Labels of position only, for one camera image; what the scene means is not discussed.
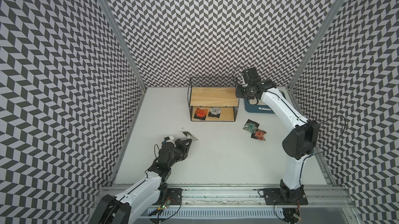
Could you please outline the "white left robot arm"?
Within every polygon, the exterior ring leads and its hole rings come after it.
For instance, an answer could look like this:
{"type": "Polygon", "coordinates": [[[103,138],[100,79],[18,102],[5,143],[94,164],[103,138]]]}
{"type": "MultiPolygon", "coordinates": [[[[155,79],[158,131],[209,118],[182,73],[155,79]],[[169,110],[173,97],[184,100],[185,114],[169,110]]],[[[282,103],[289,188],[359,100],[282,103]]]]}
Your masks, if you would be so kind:
{"type": "Polygon", "coordinates": [[[148,214],[153,223],[166,221],[162,212],[171,205],[181,205],[182,190],[168,189],[167,179],[171,167],[184,161],[189,154],[194,139],[173,140],[167,137],[155,153],[152,165],[144,172],[137,183],[115,196],[103,196],[95,208],[90,224],[132,224],[153,205],[159,207],[148,214]]]}

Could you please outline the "red tea bag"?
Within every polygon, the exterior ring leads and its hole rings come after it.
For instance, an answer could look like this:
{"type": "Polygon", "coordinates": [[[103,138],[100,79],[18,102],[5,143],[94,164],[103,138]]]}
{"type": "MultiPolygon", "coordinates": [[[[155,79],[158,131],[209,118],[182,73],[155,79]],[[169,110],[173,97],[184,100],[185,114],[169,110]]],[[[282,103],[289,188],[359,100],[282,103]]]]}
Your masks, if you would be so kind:
{"type": "Polygon", "coordinates": [[[256,139],[256,140],[261,140],[261,141],[265,141],[265,136],[266,132],[261,130],[261,129],[257,129],[254,133],[251,134],[251,138],[252,139],[256,139]]]}
{"type": "Polygon", "coordinates": [[[197,108],[194,113],[194,119],[205,121],[208,115],[207,109],[197,108]]]}

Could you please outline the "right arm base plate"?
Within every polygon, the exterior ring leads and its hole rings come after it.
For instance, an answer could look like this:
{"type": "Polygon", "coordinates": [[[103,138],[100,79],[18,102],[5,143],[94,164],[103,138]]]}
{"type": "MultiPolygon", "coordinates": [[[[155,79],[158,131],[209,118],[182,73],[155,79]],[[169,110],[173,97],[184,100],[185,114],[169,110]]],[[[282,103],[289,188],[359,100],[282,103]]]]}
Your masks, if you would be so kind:
{"type": "Polygon", "coordinates": [[[308,199],[302,187],[289,190],[285,188],[261,189],[261,196],[267,205],[308,205],[308,199]]]}

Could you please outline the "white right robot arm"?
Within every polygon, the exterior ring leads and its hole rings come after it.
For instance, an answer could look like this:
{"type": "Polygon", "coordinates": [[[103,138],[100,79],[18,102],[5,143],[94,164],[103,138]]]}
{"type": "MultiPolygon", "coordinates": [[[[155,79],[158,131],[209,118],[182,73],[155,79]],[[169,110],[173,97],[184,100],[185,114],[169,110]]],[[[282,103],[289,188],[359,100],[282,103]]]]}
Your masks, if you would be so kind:
{"type": "Polygon", "coordinates": [[[292,106],[270,79],[263,80],[256,68],[241,72],[242,84],[236,86],[237,98],[257,99],[265,103],[282,121],[287,136],[282,147],[287,154],[286,169],[278,191],[283,203],[298,201],[304,196],[303,169],[316,146],[320,124],[304,117],[292,106]]]}

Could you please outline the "green tea bag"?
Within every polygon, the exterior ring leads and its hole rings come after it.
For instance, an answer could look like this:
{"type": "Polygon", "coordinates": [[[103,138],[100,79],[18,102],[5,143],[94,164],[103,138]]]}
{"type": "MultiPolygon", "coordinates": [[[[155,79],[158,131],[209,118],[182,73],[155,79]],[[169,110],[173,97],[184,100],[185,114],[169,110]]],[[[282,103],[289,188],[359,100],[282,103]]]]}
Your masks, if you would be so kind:
{"type": "Polygon", "coordinates": [[[248,119],[247,122],[244,124],[243,129],[254,134],[258,130],[258,127],[259,123],[248,119]]]}

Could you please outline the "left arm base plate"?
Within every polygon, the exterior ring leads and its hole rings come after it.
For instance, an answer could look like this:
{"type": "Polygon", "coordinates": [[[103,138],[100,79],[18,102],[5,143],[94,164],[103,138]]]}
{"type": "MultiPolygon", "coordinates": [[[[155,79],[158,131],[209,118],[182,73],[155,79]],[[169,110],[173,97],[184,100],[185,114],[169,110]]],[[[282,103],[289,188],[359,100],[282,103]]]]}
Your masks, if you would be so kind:
{"type": "Polygon", "coordinates": [[[182,188],[167,188],[162,189],[160,197],[155,205],[161,205],[166,203],[167,200],[170,201],[171,205],[180,205],[182,202],[182,188]]]}

